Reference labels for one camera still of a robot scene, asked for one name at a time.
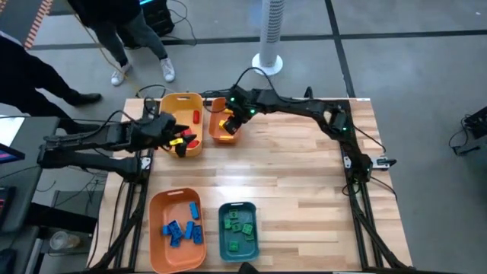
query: orange bin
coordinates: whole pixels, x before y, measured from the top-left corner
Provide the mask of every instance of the orange bin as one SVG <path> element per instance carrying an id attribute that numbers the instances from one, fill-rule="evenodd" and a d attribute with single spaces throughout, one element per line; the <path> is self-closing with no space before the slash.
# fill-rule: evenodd
<path id="1" fill-rule="evenodd" d="M 194 148 L 186 150 L 187 157 L 199 155 L 203 149 L 203 99 L 195 93 L 168 94 L 161 100 L 161 111 L 173 114 L 174 118 L 180 125 L 189 126 L 192 134 L 196 134 L 195 141 L 199 142 Z M 199 112 L 199 122 L 194 123 L 194 112 Z M 170 154 L 177 157 L 174 148 Z"/>
<path id="2" fill-rule="evenodd" d="M 234 135 L 230 135 L 226 130 L 220 129 L 220 121 L 227 120 L 230 116 L 225 113 L 225 98 L 216 98 L 212 102 L 212 115 L 210 116 L 210 126 L 208 132 L 215 142 L 234 144 L 240 138 L 240 129 Z"/>
<path id="3" fill-rule="evenodd" d="M 194 220 L 189 203 L 195 202 L 199 219 Z M 181 229 L 186 230 L 188 221 L 202 226 L 202 244 L 194 244 L 193 239 L 181 239 L 179 247 L 170 245 L 170 235 L 162 235 L 163 225 L 176 220 Z M 206 256 L 205 229 L 198 193 L 189 188 L 158 193 L 149 204 L 149 255 L 152 269 L 157 273 L 174 273 L 195 269 Z"/>

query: concrete floor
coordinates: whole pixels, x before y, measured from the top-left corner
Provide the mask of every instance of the concrete floor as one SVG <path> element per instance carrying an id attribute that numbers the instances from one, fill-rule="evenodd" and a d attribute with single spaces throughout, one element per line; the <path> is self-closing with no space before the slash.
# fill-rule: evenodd
<path id="1" fill-rule="evenodd" d="M 259 35 L 260 0 L 182 0 L 197 38 Z M 169 1 L 178 13 L 183 8 Z M 333 1 L 341 34 L 487 29 L 482 0 L 340 0 Z M 325 1 L 287 0 L 283 34 L 331 34 Z M 186 22 L 172 33 L 189 39 Z M 36 45 L 92 43 L 71 15 L 44 19 Z M 487 161 L 480 153 L 458 158 L 448 148 L 460 119 L 487 101 L 486 36 L 343 40 L 357 97 L 370 97 L 387 155 L 398 159 L 391 169 L 414 266 L 423 270 L 484 273 L 487 267 Z M 283 71 L 272 78 L 278 92 L 301 96 L 313 87 L 318 97 L 346 97 L 342 70 L 332 40 L 281 42 Z M 258 43 L 168 46 L 178 91 L 227 88 L 258 50 Z M 134 87 L 110 84 L 112 68 L 98 49 L 34 50 L 81 92 L 99 92 L 102 103 L 75 109 L 47 94 L 76 118 L 105 119 L 133 97 Z M 147 49 L 129 52 L 138 85 L 163 84 L 156 58 Z M 254 74 L 245 88 L 263 88 Z M 159 90 L 149 91 L 152 96 Z M 18 113 L 0 106 L 6 114 Z M 76 171 L 43 173 L 39 189 L 56 179 L 53 189 L 80 190 L 86 177 Z M 49 205 L 53 191 L 35 200 Z M 86 256 L 46 257 L 41 273 L 82 269 Z"/>

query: computer monitor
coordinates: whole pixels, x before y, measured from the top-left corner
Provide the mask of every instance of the computer monitor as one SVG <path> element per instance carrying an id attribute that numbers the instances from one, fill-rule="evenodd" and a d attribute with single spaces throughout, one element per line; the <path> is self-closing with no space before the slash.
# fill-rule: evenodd
<path id="1" fill-rule="evenodd" d="M 6 145 L 0 144 L 0 164 L 10 163 L 12 161 L 24 160 L 25 154 L 10 148 Z"/>

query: wooden table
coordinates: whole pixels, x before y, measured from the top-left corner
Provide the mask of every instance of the wooden table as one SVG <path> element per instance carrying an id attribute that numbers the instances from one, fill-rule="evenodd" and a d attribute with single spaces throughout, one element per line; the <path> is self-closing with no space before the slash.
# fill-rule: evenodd
<path id="1" fill-rule="evenodd" d="M 380 140 L 369 99 L 351 99 L 354 123 Z M 142 100 L 128 99 L 125 109 L 142 116 Z M 239 263 L 221 260 L 218 247 L 218 208 L 226 202 L 252 202 L 257 207 L 260 256 L 252 264 L 262 271 L 359 270 L 357 241 L 345 186 L 339 143 L 322 133 L 308 118 L 274 113 L 257 115 L 242 127 L 233 146 L 216 145 L 208 134 L 209 113 L 204 112 L 203 152 L 196 158 L 177 159 L 158 150 L 148 186 L 135 271 L 152 271 L 149 259 L 148 204 L 159 192 L 183 187 L 201 197 L 207 254 L 201 271 L 234 271 Z M 380 155 L 381 149 L 357 132 L 361 150 Z M 372 176 L 391 185 L 387 172 Z M 95 264 L 107 251 L 113 212 L 122 179 L 108 176 L 100 208 L 100 239 Z M 396 200 L 388 190 L 368 184 L 379 235 L 405 264 L 410 265 Z M 114 237 L 119 233 L 126 193 L 119 201 Z M 370 239 L 365 235 L 369 264 Z M 132 235 L 127 238 L 122 266 L 129 261 Z"/>

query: green tray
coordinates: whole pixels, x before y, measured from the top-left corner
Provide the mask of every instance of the green tray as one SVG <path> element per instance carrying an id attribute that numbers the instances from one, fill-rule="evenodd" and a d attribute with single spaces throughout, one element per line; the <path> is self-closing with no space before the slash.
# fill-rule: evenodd
<path id="1" fill-rule="evenodd" d="M 238 221 L 241 226 L 252 224 L 253 241 L 246 241 L 241 231 L 233 232 L 225 229 L 224 220 L 230 218 L 229 211 L 238 211 Z M 259 240 L 257 237 L 256 207 L 251 202 L 226 203 L 218 210 L 218 230 L 220 234 L 220 256 L 227 262 L 248 262 L 259 256 Z M 238 251 L 229 251 L 230 242 L 238 242 Z"/>

